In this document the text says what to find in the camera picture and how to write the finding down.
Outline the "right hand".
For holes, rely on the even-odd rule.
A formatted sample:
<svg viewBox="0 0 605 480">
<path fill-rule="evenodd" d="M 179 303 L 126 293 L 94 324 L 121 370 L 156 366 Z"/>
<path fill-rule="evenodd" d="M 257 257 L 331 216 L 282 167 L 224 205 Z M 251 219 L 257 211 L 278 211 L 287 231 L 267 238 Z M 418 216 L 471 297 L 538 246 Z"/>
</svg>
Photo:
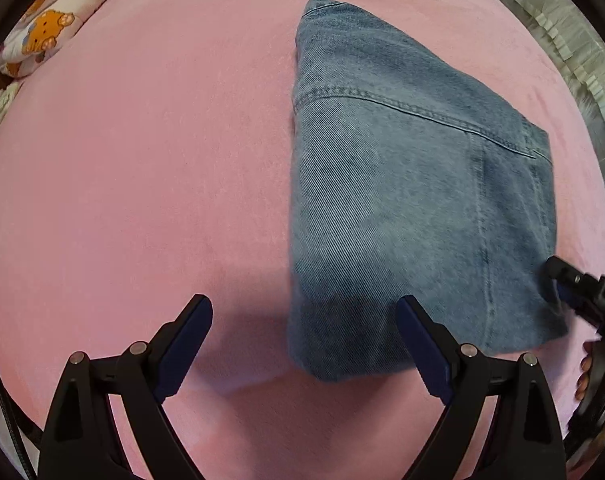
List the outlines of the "right hand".
<svg viewBox="0 0 605 480">
<path fill-rule="evenodd" d="M 593 347 L 595 344 L 596 340 L 586 341 L 583 344 L 585 356 L 580 364 L 581 375 L 577 381 L 577 388 L 575 388 L 575 400 L 577 401 L 582 401 L 587 393 L 587 387 L 590 382 L 590 371 L 593 364 Z"/>
</svg>

